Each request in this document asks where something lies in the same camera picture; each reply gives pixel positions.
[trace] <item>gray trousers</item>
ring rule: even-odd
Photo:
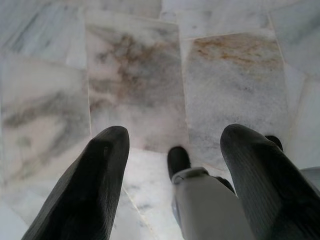
[[[253,240],[241,203],[203,167],[172,177],[173,214],[185,240]]]

